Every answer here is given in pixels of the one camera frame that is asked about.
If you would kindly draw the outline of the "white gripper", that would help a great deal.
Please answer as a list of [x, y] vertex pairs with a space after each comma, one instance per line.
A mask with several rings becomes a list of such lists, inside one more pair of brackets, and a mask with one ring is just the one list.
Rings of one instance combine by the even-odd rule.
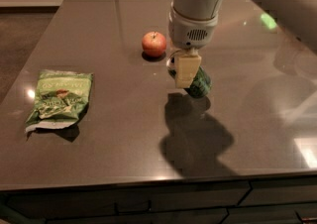
[[201, 64], [198, 49], [210, 43], [217, 24], [218, 16], [211, 20], [192, 20], [181, 16], [173, 6], [170, 6], [169, 37], [175, 47], [183, 49], [174, 57], [177, 88], [188, 88], [191, 85]]

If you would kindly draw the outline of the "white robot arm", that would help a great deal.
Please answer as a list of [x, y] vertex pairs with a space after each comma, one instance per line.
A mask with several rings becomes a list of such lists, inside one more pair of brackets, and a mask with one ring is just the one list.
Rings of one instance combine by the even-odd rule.
[[[311, 52], [317, 51], [317, 0], [251, 0]], [[224, 0], [172, 0], [168, 31], [180, 49], [175, 85], [189, 87], [201, 64], [198, 50], [211, 42]]]

